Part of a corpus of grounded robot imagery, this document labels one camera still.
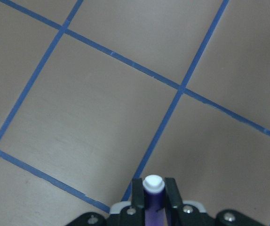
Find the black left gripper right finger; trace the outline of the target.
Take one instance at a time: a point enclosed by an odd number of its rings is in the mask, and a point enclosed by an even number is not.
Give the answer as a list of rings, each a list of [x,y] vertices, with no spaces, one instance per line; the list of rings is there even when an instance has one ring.
[[[179,210],[183,201],[174,178],[165,178],[165,213],[168,226],[180,226]]]

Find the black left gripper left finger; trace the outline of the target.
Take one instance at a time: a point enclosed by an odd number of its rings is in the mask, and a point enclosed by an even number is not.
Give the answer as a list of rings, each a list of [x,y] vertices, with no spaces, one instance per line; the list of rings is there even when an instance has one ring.
[[[145,225],[145,194],[141,178],[132,180],[131,207],[135,213],[131,215],[132,226]]]

